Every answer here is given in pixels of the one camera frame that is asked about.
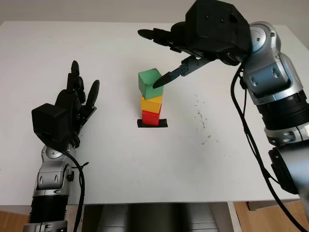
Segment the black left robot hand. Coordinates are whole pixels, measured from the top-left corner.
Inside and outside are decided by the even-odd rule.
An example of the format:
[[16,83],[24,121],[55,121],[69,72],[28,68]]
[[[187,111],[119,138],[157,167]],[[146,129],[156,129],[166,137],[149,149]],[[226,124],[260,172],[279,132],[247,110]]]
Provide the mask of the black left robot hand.
[[80,76],[79,64],[73,61],[71,72],[68,73],[67,87],[62,90],[57,99],[56,106],[68,112],[68,135],[66,143],[78,148],[80,145],[79,133],[87,120],[96,111],[95,102],[99,92],[99,80],[95,80],[89,94],[84,91],[84,82]]

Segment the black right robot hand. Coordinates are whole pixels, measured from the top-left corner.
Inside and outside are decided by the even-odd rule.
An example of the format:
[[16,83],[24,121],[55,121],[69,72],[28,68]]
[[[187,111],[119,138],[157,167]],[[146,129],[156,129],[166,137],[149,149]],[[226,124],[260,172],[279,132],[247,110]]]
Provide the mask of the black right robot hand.
[[175,80],[179,76],[187,76],[202,66],[219,59],[226,65],[237,66],[240,61],[236,55],[232,53],[220,53],[214,51],[200,51],[197,48],[191,48],[185,43],[185,23],[179,22],[174,24],[170,31],[154,28],[140,29],[138,34],[148,40],[152,40],[154,43],[168,46],[170,50],[181,53],[185,52],[189,54],[189,57],[181,61],[178,68],[171,72],[167,72],[156,80],[153,84],[153,89],[162,87],[171,81]]

